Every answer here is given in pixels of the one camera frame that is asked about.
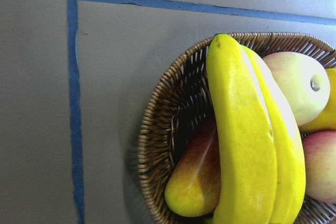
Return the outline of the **red yellow mango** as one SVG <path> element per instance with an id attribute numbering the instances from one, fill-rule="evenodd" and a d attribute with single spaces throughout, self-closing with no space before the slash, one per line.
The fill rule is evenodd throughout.
<path id="1" fill-rule="evenodd" d="M 213 212 L 220 196 L 220 171 L 216 120 L 209 116 L 194 131 L 167 183 L 167 206 L 183 217 Z"/>

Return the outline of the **brown wicker basket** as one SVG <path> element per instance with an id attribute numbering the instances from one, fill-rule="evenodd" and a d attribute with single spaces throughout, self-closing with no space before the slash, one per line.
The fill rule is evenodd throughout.
<path id="1" fill-rule="evenodd" d="M 293 51 L 335 67 L 335 49 L 323 40 L 302 33 L 232 33 L 240 44 L 261 57 Z M 210 223 L 211 216 L 187 218 L 171 212 L 164 191 L 188 139 L 212 113 L 205 59 L 211 38 L 185 50 L 163 73 L 144 111 L 138 145 L 142 193 L 156 223 Z"/>

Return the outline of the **yellow lemon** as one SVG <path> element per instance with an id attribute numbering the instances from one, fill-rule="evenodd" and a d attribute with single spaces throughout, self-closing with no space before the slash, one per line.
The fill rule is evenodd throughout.
<path id="1" fill-rule="evenodd" d="M 335 131 L 335 68 L 326 69 L 330 81 L 330 96 L 324 110 L 311 122 L 300 126 L 301 134 L 320 131 Z"/>

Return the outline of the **pink green apple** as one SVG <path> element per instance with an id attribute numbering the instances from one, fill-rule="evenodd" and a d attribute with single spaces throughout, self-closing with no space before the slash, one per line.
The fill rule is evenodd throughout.
<path id="1" fill-rule="evenodd" d="M 267 55 L 263 61 L 288 100 L 298 126 L 317 118 L 330 96 L 330 81 L 322 64 L 289 51 Z"/>

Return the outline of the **yellow banana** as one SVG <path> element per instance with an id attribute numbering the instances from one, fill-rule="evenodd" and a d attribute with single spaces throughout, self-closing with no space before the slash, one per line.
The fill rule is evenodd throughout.
<path id="1" fill-rule="evenodd" d="M 270 223 L 294 223 L 306 189 L 305 157 L 292 109 L 270 69 L 243 46 L 256 73 L 271 121 L 277 155 L 277 192 Z"/>
<path id="2" fill-rule="evenodd" d="M 277 188 L 271 122 L 259 81 L 242 46 L 216 35 L 206 71 L 219 138 L 221 191 L 214 223 L 268 223 Z"/>

